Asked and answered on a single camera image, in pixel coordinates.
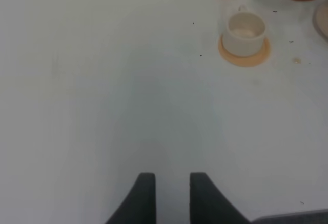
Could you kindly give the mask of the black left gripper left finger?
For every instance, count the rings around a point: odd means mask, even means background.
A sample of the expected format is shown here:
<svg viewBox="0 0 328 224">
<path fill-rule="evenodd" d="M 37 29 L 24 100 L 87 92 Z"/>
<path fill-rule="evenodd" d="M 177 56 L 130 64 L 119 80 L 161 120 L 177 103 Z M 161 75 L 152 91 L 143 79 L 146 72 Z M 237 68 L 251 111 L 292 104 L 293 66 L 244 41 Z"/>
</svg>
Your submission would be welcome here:
<svg viewBox="0 0 328 224">
<path fill-rule="evenodd" d="M 130 192 L 107 223 L 156 223 L 155 174 L 140 173 L 138 175 Z"/>
</svg>

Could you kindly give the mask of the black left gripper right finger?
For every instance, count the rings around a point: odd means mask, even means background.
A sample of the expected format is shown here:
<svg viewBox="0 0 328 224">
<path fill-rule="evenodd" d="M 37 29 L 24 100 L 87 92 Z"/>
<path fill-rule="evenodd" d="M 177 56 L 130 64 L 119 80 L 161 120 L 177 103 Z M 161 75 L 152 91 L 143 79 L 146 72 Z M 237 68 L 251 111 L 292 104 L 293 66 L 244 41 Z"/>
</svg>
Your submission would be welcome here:
<svg viewBox="0 0 328 224">
<path fill-rule="evenodd" d="M 190 223 L 250 223 L 205 173 L 190 174 Z"/>
</svg>

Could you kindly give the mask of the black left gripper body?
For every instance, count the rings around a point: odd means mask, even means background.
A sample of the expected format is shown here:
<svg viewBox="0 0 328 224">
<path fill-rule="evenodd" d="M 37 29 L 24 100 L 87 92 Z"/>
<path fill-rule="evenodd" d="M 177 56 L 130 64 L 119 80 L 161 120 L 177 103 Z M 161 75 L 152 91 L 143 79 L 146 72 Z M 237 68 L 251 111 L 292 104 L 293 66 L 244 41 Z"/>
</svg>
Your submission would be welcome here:
<svg viewBox="0 0 328 224">
<path fill-rule="evenodd" d="M 257 224 L 316 224 L 327 223 L 327 209 L 305 211 L 290 214 L 272 215 L 258 218 L 252 223 Z"/>
</svg>

